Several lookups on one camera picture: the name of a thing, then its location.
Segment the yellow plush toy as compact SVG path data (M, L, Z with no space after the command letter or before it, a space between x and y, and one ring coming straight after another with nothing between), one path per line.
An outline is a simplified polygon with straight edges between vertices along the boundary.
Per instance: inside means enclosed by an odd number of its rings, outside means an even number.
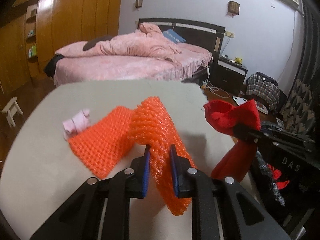
M235 62L236 64L242 64L242 58L236 57L236 58L234 59L234 62Z

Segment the orange foam net sleeve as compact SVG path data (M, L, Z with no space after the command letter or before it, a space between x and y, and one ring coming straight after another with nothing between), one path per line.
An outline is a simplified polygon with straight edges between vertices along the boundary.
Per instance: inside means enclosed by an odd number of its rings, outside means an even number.
M150 146L150 172L157 190L170 212L184 214L191 199L175 196L170 165L170 146L178 156L195 166L179 133L157 96L151 96L135 109L117 106L93 126L68 140L72 152L99 179L104 179L117 163L137 145Z

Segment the wall lamp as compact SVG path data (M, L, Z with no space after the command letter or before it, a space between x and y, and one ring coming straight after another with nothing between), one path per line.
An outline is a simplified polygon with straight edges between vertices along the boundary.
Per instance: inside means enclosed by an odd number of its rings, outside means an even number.
M143 6L143 0L135 0L135 8L139 9Z
M235 1L229 1L227 14L235 16L235 15L239 15L239 12L240 12L240 4Z

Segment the wooden wardrobe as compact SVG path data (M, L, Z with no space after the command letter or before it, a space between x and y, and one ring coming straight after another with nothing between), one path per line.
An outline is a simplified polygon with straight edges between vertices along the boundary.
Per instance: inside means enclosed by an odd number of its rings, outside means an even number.
M16 0L1 15L4 93L43 72L59 48L117 35L121 0Z

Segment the blue pillow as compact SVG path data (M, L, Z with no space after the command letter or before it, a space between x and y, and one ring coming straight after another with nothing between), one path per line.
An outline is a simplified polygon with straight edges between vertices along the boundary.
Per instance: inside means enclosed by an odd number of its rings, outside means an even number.
M174 44L179 43L185 43L186 39L178 35L175 31L172 29L168 29L162 32L163 36L167 39L169 39L171 42L174 42Z

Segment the black white nightstand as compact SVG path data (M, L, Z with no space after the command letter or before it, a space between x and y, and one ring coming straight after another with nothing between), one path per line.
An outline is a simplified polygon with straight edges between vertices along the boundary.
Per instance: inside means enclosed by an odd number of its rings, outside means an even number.
M247 75L247 68L231 60L219 58L214 68L213 83L215 86L238 95Z

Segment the right wall lamp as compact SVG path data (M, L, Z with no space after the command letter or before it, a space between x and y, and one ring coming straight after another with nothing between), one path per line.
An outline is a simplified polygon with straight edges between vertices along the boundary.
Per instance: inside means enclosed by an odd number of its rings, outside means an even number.
M240 12L240 4L235 1L229 1L227 14L235 16L235 15L239 15L239 12Z

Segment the pink rolled sock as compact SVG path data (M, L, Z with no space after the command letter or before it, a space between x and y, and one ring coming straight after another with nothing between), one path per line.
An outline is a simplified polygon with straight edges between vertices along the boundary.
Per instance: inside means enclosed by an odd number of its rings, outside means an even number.
M64 121L62 125L64 139L68 140L91 126L90 110L81 110L71 119Z

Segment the black trash bin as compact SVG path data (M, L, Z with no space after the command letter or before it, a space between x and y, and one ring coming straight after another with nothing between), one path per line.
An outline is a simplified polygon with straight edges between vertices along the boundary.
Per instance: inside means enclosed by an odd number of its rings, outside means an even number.
M264 121L262 128L286 132L278 125ZM285 229L293 233L305 227L308 233L319 230L319 145L315 141L315 175L307 180L290 180L264 161L259 151L250 168L259 199L267 212Z

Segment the dark green curtain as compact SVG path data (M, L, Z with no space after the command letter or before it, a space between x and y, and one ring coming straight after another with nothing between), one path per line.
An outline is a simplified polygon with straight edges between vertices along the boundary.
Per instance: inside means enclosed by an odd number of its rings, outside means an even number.
M319 20L306 2L303 2L304 40L295 81L302 81L319 100Z

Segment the pink bed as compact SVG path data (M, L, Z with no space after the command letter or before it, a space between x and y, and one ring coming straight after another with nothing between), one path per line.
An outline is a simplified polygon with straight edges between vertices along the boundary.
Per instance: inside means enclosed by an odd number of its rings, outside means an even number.
M213 59L202 47L187 43L180 43L178 47L182 52L175 55L176 63L138 56L64 57L56 63L54 85L91 80L182 81L208 66Z

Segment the pink duvet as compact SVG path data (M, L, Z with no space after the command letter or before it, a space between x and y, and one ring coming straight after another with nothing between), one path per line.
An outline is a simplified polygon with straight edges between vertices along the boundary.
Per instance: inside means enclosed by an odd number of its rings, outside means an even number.
M164 37L160 28L152 23L141 23L138 29L129 34L118 35L108 41L99 41L87 51L84 42L75 42L58 49L55 53L68 58L92 56L138 56L152 57L174 62L180 48Z

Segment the red cloth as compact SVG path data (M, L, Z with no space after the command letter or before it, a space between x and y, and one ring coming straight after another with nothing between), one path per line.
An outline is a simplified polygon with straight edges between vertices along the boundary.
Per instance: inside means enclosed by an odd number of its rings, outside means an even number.
M257 145L242 139L248 130L259 131L261 122L254 100L233 106L223 100L212 100L204 106L205 119L216 131L237 139L211 172L211 178L232 177L241 182L255 158Z

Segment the white bathroom scale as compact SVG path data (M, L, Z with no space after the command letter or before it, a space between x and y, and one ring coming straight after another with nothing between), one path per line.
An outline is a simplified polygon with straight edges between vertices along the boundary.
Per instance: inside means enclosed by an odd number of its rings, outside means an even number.
M234 100L234 102L235 102L238 106L243 105L244 103L247 102L246 99L241 98L241 97L238 97L238 96L232 96L232 99Z

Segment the left wall lamp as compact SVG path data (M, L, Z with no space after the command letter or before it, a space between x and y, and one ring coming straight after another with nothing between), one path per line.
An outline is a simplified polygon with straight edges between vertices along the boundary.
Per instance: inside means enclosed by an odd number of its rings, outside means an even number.
M139 9L143 6L143 0L135 0L135 8Z

